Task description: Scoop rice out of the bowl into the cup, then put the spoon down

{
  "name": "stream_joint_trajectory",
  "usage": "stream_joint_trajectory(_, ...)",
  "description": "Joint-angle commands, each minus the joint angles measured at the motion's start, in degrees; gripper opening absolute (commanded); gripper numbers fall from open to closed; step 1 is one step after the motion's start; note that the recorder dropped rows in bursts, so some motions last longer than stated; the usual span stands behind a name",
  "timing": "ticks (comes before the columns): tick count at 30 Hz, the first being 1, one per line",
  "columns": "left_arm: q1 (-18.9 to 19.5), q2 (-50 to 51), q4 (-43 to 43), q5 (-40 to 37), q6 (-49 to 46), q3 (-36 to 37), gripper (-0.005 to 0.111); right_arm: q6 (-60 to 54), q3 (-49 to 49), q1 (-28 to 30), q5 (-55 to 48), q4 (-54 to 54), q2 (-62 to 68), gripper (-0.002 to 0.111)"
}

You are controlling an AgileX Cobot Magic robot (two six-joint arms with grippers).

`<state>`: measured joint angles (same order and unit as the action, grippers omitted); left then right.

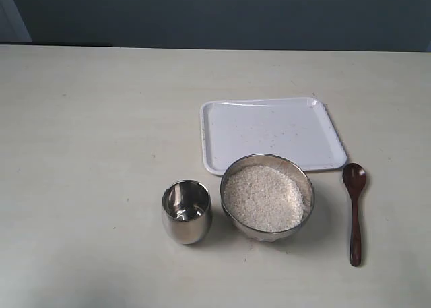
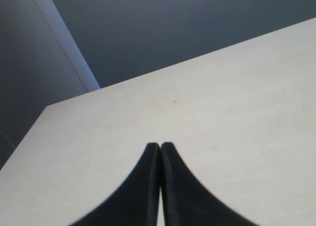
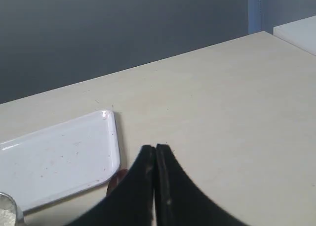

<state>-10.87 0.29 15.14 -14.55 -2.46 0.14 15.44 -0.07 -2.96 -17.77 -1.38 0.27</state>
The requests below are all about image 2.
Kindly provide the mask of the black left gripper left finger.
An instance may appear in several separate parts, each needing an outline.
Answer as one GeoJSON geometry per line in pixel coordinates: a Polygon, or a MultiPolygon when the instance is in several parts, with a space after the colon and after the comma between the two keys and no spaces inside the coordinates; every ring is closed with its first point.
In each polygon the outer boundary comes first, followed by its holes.
{"type": "Polygon", "coordinates": [[[156,226],[161,177],[161,151],[148,143],[129,176],[98,207],[74,226],[156,226]]]}

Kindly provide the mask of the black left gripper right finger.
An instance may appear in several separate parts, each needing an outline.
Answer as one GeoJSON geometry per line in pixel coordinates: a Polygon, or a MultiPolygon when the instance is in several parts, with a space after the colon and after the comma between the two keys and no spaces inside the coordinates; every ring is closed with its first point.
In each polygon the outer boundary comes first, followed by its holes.
{"type": "Polygon", "coordinates": [[[160,151],[166,226],[255,225],[209,192],[186,166],[173,143],[163,143],[160,151]]]}

